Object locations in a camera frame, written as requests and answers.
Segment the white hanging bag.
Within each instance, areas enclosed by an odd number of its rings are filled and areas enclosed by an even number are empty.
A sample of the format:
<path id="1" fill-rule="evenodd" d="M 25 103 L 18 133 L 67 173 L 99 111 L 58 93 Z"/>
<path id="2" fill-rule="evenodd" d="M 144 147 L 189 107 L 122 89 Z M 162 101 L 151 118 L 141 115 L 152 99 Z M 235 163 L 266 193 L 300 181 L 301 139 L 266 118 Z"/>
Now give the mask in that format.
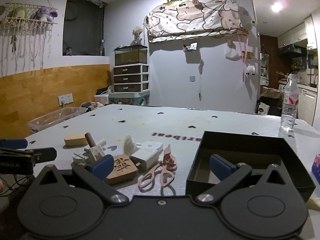
<path id="1" fill-rule="evenodd" d="M 225 58 L 231 61 L 238 61 L 241 59 L 241 56 L 236 50 L 236 45 L 233 42 L 227 44 L 227 47 L 225 48 Z"/>

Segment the pink scissors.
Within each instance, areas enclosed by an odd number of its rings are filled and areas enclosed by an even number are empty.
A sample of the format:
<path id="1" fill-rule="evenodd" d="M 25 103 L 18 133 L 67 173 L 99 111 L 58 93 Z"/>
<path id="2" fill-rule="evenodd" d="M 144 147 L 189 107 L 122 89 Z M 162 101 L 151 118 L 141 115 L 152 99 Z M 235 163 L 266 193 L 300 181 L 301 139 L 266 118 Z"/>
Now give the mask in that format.
<path id="1" fill-rule="evenodd" d="M 151 189 L 155 184 L 157 176 L 159 176 L 159 183 L 161 187 L 168 187 L 175 180 L 176 170 L 177 160 L 172 155 L 171 145 L 169 144 L 163 151 L 163 159 L 139 179 L 139 190 L 145 191 L 147 189 Z"/>

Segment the white tape measure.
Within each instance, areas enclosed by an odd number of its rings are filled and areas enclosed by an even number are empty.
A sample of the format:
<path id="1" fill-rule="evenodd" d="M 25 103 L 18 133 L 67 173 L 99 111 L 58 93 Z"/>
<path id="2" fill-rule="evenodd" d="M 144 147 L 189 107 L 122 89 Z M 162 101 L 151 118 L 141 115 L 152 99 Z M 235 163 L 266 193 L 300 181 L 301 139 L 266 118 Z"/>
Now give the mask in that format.
<path id="1" fill-rule="evenodd" d="M 163 144 L 161 142 L 156 142 L 156 141 L 147 141 L 142 143 L 142 148 L 149 148 L 157 151 L 162 151 Z"/>

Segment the black storage box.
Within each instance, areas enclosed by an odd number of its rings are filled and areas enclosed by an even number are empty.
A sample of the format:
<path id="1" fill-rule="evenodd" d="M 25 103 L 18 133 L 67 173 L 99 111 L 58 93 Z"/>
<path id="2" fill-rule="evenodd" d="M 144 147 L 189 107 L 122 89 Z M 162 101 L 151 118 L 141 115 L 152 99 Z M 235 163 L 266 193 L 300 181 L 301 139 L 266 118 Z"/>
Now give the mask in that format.
<path id="1" fill-rule="evenodd" d="M 187 195 L 196 197 L 215 185 L 209 180 L 213 174 L 209 166 L 213 154 L 234 165 L 250 165 L 253 168 L 252 184 L 269 165 L 277 164 L 285 168 L 304 200 L 308 200 L 316 188 L 309 172 L 285 139 L 205 131 L 186 180 Z"/>

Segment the white drawer unit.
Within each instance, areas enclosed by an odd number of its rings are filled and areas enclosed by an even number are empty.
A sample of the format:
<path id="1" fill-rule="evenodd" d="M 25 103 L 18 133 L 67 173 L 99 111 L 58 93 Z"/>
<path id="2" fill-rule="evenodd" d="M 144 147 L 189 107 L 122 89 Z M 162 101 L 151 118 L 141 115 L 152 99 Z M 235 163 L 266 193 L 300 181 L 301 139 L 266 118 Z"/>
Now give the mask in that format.
<path id="1" fill-rule="evenodd" d="M 149 65 L 127 64 L 113 68 L 114 91 L 136 93 L 149 91 Z"/>

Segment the dried flower vase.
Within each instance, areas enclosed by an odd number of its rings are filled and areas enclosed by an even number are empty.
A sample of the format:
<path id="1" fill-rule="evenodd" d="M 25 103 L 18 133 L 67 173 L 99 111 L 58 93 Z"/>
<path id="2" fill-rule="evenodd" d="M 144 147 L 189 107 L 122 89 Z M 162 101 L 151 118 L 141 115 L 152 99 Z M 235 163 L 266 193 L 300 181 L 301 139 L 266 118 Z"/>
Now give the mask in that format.
<path id="1" fill-rule="evenodd" d="M 132 30 L 132 35 L 134 37 L 131 45 L 140 45 L 142 38 L 140 37 L 141 33 L 143 32 L 143 29 L 140 26 L 135 26 Z"/>

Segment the macrame wall shelf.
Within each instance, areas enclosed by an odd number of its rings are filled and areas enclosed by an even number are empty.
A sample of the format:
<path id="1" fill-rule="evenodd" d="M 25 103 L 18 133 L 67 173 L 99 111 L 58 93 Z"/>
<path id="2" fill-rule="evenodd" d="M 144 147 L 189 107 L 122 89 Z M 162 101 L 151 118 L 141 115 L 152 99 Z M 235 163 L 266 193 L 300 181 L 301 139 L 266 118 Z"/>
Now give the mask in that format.
<path id="1" fill-rule="evenodd" d="M 8 17 L 15 7 L 26 7 L 28 18 Z M 56 24 L 31 20 L 30 17 L 42 5 L 26 3 L 6 3 L 1 6 L 1 77 L 9 75 L 10 65 L 14 73 L 42 69 L 44 58 L 50 57 L 52 28 Z"/>

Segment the oval wooden lidded box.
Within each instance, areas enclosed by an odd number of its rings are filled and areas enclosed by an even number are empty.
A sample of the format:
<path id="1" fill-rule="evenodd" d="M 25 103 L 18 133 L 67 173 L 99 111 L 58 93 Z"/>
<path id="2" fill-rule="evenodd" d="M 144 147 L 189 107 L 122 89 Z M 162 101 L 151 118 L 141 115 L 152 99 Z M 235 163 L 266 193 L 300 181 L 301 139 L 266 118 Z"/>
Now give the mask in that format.
<path id="1" fill-rule="evenodd" d="M 84 133 L 66 135 L 64 141 L 66 147 L 82 147 L 87 145 Z"/>

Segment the white power adapter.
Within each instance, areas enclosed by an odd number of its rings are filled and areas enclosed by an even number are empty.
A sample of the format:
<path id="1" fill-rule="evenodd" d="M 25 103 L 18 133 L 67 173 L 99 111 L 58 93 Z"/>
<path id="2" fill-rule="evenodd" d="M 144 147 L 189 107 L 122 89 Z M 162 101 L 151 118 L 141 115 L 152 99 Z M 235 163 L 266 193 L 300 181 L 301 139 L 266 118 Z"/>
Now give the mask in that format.
<path id="1" fill-rule="evenodd" d="M 137 151 L 130 156 L 130 159 L 142 171 L 151 168 L 159 160 L 162 151 L 149 148 L 142 148 L 142 144 L 136 143 Z"/>

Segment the clear plastic storage bin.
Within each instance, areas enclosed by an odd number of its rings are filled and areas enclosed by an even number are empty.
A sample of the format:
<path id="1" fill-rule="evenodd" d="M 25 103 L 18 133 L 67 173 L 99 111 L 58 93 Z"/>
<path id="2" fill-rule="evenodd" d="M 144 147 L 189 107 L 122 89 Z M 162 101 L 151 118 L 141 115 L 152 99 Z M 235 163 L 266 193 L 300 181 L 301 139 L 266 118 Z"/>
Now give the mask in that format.
<path id="1" fill-rule="evenodd" d="M 30 130 L 36 133 L 59 124 L 65 120 L 82 115 L 86 113 L 86 111 L 87 109 L 84 107 L 66 107 L 31 120 L 27 122 L 27 124 Z"/>

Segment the carved wooden square block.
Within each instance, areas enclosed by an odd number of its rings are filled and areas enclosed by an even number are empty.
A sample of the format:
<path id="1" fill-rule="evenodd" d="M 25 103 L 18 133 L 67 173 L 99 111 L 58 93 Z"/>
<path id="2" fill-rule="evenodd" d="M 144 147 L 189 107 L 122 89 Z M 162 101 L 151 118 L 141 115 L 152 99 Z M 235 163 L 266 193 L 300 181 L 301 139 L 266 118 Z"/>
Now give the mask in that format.
<path id="1" fill-rule="evenodd" d="M 105 178 L 108 185 L 123 183 L 135 179 L 138 176 L 138 168 L 125 154 L 114 156 L 114 169 Z"/>

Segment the dark window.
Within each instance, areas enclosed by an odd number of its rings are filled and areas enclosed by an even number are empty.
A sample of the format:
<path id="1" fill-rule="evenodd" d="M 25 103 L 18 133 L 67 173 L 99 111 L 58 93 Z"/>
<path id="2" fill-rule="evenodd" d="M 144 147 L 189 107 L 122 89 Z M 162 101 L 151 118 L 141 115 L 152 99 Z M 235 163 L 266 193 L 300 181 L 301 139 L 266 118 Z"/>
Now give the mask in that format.
<path id="1" fill-rule="evenodd" d="M 104 12 L 101 0 L 67 0 L 63 56 L 104 56 Z"/>

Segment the glass fish tank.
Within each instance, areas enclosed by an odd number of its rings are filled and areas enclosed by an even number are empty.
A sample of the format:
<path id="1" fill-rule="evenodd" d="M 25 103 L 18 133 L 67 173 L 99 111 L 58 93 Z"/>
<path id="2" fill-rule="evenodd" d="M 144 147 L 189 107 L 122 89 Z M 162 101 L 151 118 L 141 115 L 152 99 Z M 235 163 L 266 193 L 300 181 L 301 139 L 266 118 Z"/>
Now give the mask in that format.
<path id="1" fill-rule="evenodd" d="M 114 50 L 114 65 L 121 66 L 127 64 L 148 62 L 148 48 L 141 44 L 119 47 Z"/>

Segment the small white plush sheep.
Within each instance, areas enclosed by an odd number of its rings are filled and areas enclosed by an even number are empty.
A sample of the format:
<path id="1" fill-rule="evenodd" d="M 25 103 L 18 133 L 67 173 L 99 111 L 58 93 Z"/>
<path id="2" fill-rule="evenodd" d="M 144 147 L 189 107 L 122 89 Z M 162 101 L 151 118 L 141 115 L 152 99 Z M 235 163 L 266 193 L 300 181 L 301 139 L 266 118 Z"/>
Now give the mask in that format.
<path id="1" fill-rule="evenodd" d="M 249 65 L 249 66 L 247 66 L 247 68 L 246 68 L 246 75 L 255 75 L 255 71 L 256 71 L 256 69 L 255 69 L 255 66 L 254 65 Z"/>

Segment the white wall socket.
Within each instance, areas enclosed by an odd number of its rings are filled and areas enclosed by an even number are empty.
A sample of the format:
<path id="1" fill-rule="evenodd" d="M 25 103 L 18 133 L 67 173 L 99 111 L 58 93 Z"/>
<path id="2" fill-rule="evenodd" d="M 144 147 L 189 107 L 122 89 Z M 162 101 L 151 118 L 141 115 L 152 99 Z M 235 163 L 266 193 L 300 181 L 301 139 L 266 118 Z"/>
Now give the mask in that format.
<path id="1" fill-rule="evenodd" d="M 58 102 L 59 102 L 59 106 L 64 106 L 66 104 L 72 103 L 73 102 L 73 94 L 69 93 L 69 94 L 58 96 Z"/>

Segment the wooden handle stamp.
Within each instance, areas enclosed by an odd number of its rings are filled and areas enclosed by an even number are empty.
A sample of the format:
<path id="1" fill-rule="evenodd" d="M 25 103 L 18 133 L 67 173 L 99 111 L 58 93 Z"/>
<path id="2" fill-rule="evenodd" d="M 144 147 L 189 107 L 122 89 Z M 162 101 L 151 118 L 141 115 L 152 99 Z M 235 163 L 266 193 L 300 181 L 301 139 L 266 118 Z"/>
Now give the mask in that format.
<path id="1" fill-rule="evenodd" d="M 85 138 L 89 145 L 89 152 L 95 161 L 102 159 L 105 155 L 100 145 L 97 145 L 90 133 L 85 133 Z"/>

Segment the clear plastic water bottle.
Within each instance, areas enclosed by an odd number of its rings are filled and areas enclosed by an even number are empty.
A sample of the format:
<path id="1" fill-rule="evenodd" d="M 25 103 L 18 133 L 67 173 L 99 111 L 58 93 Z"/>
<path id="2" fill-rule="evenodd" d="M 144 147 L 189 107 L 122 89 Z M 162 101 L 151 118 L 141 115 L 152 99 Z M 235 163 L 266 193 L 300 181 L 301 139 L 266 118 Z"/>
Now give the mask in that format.
<path id="1" fill-rule="evenodd" d="M 292 131 L 298 113 L 299 88 L 297 76 L 289 75 L 289 80 L 284 89 L 284 100 L 281 113 L 280 127 L 284 131 Z"/>

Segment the purple plush toy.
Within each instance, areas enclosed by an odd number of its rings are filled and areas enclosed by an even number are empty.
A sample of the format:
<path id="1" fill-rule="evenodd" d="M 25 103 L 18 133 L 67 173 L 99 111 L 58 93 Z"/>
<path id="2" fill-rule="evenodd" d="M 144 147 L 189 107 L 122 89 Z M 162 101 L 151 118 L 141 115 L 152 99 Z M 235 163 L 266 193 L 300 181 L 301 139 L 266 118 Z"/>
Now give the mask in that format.
<path id="1" fill-rule="evenodd" d="M 42 22 L 52 22 L 57 16 L 57 11 L 50 10 L 47 7 L 40 7 L 40 9 L 31 15 L 30 19 Z"/>

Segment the green plush toy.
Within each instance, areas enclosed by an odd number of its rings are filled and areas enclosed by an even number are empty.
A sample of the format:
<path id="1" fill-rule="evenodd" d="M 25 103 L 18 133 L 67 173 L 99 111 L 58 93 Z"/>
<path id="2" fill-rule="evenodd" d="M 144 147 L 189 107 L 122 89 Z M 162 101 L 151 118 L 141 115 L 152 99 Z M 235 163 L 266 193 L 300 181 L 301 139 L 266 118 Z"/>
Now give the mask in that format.
<path id="1" fill-rule="evenodd" d="M 26 7 L 15 7 L 11 12 L 8 13 L 8 17 L 27 19 L 28 12 Z"/>

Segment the blue tissue pack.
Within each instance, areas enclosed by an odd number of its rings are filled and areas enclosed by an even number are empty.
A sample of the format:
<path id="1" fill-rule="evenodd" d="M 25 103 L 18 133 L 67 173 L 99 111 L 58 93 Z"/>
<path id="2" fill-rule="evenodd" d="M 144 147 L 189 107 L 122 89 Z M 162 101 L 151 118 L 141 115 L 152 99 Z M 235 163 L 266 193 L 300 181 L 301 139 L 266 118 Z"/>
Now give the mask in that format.
<path id="1" fill-rule="evenodd" d="M 313 165 L 311 167 L 311 172 L 320 184 L 320 154 L 317 154 L 315 156 L 315 159 L 313 161 Z"/>

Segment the patterned rolled fabric curtain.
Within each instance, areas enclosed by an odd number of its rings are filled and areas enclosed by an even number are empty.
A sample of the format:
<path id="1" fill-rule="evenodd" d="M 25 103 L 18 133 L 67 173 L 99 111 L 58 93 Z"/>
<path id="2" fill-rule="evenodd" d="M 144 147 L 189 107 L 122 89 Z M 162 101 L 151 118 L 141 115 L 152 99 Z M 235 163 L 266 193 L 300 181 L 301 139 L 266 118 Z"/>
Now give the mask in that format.
<path id="1" fill-rule="evenodd" d="M 146 15 L 150 43 L 231 36 L 243 28 L 239 5 L 228 0 L 180 1 L 156 6 Z"/>

